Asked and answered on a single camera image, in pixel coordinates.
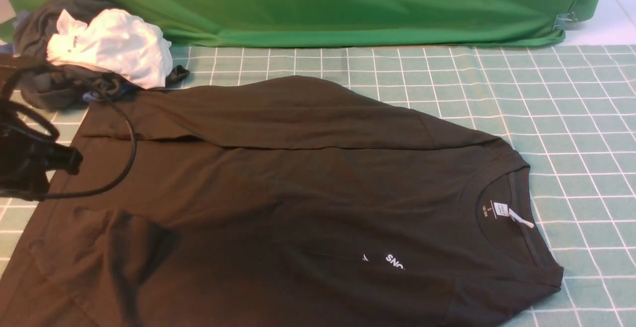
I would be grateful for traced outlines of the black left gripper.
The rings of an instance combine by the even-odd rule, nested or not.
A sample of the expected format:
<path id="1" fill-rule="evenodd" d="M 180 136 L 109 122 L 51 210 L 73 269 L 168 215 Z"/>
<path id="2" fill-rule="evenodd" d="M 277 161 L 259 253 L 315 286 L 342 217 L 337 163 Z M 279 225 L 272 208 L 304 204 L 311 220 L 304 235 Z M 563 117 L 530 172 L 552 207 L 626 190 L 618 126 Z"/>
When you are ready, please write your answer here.
<path id="1" fill-rule="evenodd" d="M 48 196 L 48 171 L 77 175 L 82 154 L 57 142 L 59 131 L 45 122 L 45 132 L 23 121 L 2 121 L 0 137 L 1 196 L 41 202 Z"/>

